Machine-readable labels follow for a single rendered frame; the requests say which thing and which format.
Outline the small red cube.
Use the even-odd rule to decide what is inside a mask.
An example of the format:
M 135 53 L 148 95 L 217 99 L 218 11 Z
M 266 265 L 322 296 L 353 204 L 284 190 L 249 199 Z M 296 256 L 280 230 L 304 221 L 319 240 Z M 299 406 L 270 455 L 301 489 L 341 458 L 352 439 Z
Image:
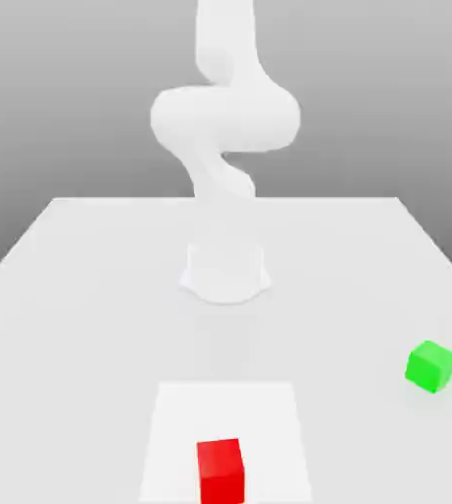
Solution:
M 243 504 L 245 469 L 237 438 L 196 444 L 200 504 Z

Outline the small green cube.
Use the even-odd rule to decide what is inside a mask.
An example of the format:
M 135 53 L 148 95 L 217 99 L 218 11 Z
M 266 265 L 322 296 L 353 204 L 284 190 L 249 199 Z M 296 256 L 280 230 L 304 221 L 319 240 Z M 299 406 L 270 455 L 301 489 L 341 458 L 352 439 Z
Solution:
M 452 351 L 424 341 L 409 354 L 405 378 L 431 394 L 442 390 L 452 377 Z

